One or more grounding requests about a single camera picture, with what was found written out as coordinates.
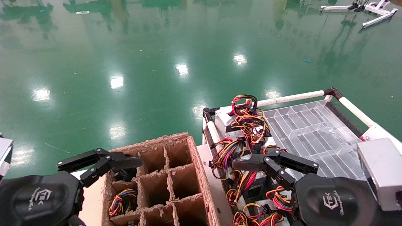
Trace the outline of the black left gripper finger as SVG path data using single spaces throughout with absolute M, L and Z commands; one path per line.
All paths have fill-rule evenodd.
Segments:
M 137 173 L 137 168 L 143 161 L 139 156 L 130 156 L 124 153 L 95 153 L 89 157 L 89 165 L 92 167 L 80 175 L 80 183 L 83 187 L 90 187 L 99 178 L 112 173 L 117 181 L 130 182 Z

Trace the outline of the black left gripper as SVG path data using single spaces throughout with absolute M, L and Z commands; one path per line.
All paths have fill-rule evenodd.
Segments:
M 29 175 L 5 179 L 0 189 L 2 226 L 81 226 L 83 185 L 70 173 L 106 158 L 109 152 L 96 148 L 61 160 L 54 175 Z

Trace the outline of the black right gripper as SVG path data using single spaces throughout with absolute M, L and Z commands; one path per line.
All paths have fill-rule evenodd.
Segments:
M 368 183 L 345 177 L 316 175 L 319 164 L 283 151 L 233 160 L 237 170 L 264 172 L 287 191 L 292 190 L 294 226 L 400 226 L 401 211 L 384 211 Z M 295 179 L 282 168 L 306 176 Z

